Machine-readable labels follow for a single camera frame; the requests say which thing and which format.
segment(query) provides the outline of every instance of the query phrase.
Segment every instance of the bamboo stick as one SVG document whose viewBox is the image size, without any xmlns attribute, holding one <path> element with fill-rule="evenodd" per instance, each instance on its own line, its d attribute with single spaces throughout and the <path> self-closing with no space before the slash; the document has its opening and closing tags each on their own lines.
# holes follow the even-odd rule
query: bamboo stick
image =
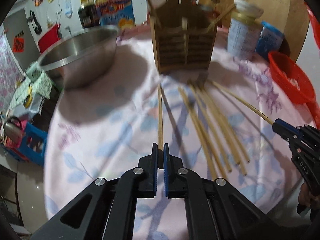
<svg viewBox="0 0 320 240">
<path fill-rule="evenodd" d="M 150 10 L 152 16 L 153 16 L 154 18 L 156 18 L 156 24 L 158 25 L 159 29 L 162 29 L 162 25 L 161 25 L 161 22 L 160 22 L 160 18 L 159 18 L 158 14 L 157 14 L 156 9 L 154 9 L 154 7 L 153 7 L 153 5 L 152 5 L 152 3 L 151 3 L 150 0 L 147 0 L 147 3 L 148 3 L 148 5 L 149 5 L 149 10 Z"/>
<path fill-rule="evenodd" d="M 203 97 L 204 102 L 208 105 L 210 111 L 212 112 L 212 115 L 215 117 L 215 119 L 217 120 L 220 129 L 224 135 L 224 137 L 226 138 L 226 141 L 230 147 L 231 150 L 231 154 L 236 162 L 236 164 L 240 165 L 240 170 L 242 172 L 243 175 L 246 175 L 246 169 L 241 161 L 240 155 L 238 153 L 238 150 L 231 138 L 231 134 L 232 134 L 232 127 L 230 127 L 228 121 L 226 120 L 226 118 L 224 117 L 224 115 L 220 112 L 219 108 L 216 106 L 215 102 L 213 101 L 213 99 L 208 95 L 206 90 L 199 90 L 199 94 L 200 96 Z"/>
<path fill-rule="evenodd" d="M 242 142 L 239 140 L 236 132 L 233 130 L 233 128 L 231 127 L 231 125 L 229 124 L 227 118 L 221 113 L 221 111 L 218 109 L 218 113 L 220 114 L 221 118 L 223 119 L 223 121 L 228 125 L 230 133 L 233 135 L 233 137 L 236 140 L 236 143 L 238 144 L 242 154 L 244 155 L 244 158 L 247 162 L 250 162 L 250 157 L 246 151 L 246 149 L 244 148 L 244 145 L 242 144 Z"/>
<path fill-rule="evenodd" d="M 185 92 L 181 88 L 178 88 L 178 90 L 179 90 L 179 93 L 180 93 L 180 95 L 182 97 L 182 100 L 183 100 L 186 108 L 188 109 L 188 112 L 190 113 L 191 120 L 192 120 L 193 125 L 194 125 L 194 127 L 196 129 L 196 132 L 197 132 L 197 135 L 199 137 L 200 143 L 202 145 L 202 149 L 203 149 L 204 155 L 205 155 L 205 157 L 207 159 L 208 168 L 209 168 L 212 180 L 214 180 L 214 179 L 217 178 L 217 173 L 215 171 L 212 158 L 211 158 L 211 156 L 209 154 L 209 150 L 208 150 L 208 147 L 207 147 L 207 144 L 206 144 L 206 140 L 204 138 L 204 133 L 201 130 L 200 122 L 199 122 L 199 120 L 197 118 L 195 110 L 190 106 L 189 99 L 188 99 L 187 95 L 185 94 Z"/>
<path fill-rule="evenodd" d="M 224 12 L 222 12 L 216 19 L 214 19 L 207 28 L 207 32 L 209 32 L 215 25 L 222 20 L 236 5 L 233 3 L 231 4 Z"/>
<path fill-rule="evenodd" d="M 234 97 L 235 99 L 237 99 L 239 102 L 241 102 L 242 104 L 244 104 L 245 106 L 247 106 L 249 109 L 251 109 L 252 111 L 254 111 L 257 115 L 259 115 L 262 119 L 264 119 L 266 122 L 268 122 L 269 124 L 273 125 L 273 121 L 267 117 L 264 113 L 262 113 L 261 111 L 259 111 L 257 108 L 255 108 L 254 106 L 250 105 L 247 101 L 243 100 L 242 98 L 238 97 L 236 94 L 234 94 L 233 92 L 231 92 L 229 89 L 225 88 L 224 86 L 218 84 L 217 82 L 208 80 L 209 84 L 212 84 L 213 86 L 217 87 L 218 89 L 220 89 L 221 91 L 224 91 L 226 93 L 228 93 L 229 95 L 231 95 L 232 97 Z"/>
<path fill-rule="evenodd" d="M 159 102 L 159 117 L 158 117 L 158 149 L 163 151 L 163 118 L 162 118 L 162 95 L 161 84 L 158 85 L 158 102 Z"/>
<path fill-rule="evenodd" d="M 222 157 L 223 157 L 223 160 L 224 160 L 224 162 L 225 162 L 225 164 L 226 164 L 226 168 L 227 168 L 227 170 L 228 170 L 229 172 L 231 172 L 232 169 L 231 169 L 231 166 L 230 166 L 230 163 L 229 163 L 229 160 L 228 160 L 228 156 L 227 156 L 227 154 L 226 154 L 226 152 L 225 152 L 225 150 L 224 150 L 224 148 L 223 148 L 223 146 L 222 146 L 222 143 L 221 143 L 221 141 L 220 141 L 220 139 L 219 139 L 218 133 L 217 133 L 214 125 L 212 124 L 210 117 L 208 116 L 206 110 L 204 109 L 204 107 L 203 107 L 203 105 L 202 105 L 202 102 L 201 102 L 199 96 L 198 96 L 197 93 L 196 93 L 196 90 L 195 90 L 193 84 L 190 85 L 190 89 L 191 89 L 192 93 L 194 94 L 194 96 L 195 96 L 195 98 L 196 98 L 196 101 L 197 101 L 197 103 L 198 103 L 198 105 L 199 105 L 199 107 L 200 107 L 200 110 L 201 110 L 202 114 L 204 115 L 204 117 L 205 117 L 205 119 L 206 119 L 206 121 L 207 121 L 207 123 L 208 123 L 208 126 L 209 126 L 209 128 L 210 128 L 210 130 L 211 130 L 211 132 L 212 132 L 212 134 L 213 134 L 213 136 L 214 136 L 214 138 L 215 138 L 215 140 L 216 140 L 216 142 L 217 142 L 219 151 L 221 152 Z M 222 172 L 223 167 L 222 167 L 222 164 L 221 164 L 220 159 L 219 159 L 219 157 L 217 156 L 217 154 L 214 154 L 214 158 L 215 158 L 215 160 L 216 160 L 216 163 L 217 163 L 219 169 L 220 169 L 221 172 Z"/>
</svg>

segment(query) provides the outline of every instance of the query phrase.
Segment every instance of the metal basin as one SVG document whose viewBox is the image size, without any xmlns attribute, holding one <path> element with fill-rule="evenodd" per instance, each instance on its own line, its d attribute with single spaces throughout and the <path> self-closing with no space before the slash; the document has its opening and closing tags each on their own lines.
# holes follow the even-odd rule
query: metal basin
<svg viewBox="0 0 320 240">
<path fill-rule="evenodd" d="M 65 89 L 88 85 L 111 67 L 118 32 L 108 25 L 75 33 L 49 47 L 39 57 L 39 66 L 49 74 L 59 71 Z"/>
</svg>

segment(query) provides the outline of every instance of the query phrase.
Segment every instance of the cooking oil bottle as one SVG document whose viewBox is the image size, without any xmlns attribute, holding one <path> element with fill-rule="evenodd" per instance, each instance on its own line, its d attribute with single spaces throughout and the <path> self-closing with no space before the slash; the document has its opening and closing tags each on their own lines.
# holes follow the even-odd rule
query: cooking oil bottle
<svg viewBox="0 0 320 240">
<path fill-rule="evenodd" d="M 96 0 L 100 25 L 117 25 L 120 29 L 135 26 L 131 0 Z"/>
</svg>

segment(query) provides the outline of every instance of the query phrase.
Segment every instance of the door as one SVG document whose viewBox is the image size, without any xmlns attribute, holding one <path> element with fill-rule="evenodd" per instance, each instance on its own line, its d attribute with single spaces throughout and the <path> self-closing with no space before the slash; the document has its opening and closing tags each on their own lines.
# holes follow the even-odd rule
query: door
<svg viewBox="0 0 320 240">
<path fill-rule="evenodd" d="M 23 32 L 23 36 L 21 37 L 24 38 L 24 50 L 23 52 L 14 52 L 13 54 L 19 62 L 22 71 L 25 71 L 33 61 L 39 58 L 40 52 L 32 37 L 24 9 L 8 16 L 3 24 L 4 29 L 8 30 L 6 35 L 12 51 L 14 38 Z"/>
</svg>

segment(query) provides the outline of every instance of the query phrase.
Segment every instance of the kettle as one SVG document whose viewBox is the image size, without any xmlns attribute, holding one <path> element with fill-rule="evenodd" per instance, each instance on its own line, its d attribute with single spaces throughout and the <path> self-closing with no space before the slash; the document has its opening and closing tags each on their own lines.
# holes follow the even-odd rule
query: kettle
<svg viewBox="0 0 320 240">
<path fill-rule="evenodd" d="M 19 123 L 19 126 L 16 125 L 13 120 L 16 120 Z M 3 124 L 4 135 L 7 136 L 14 143 L 19 143 L 26 135 L 26 133 L 22 129 L 21 121 L 18 117 L 10 116 L 6 119 Z"/>
</svg>

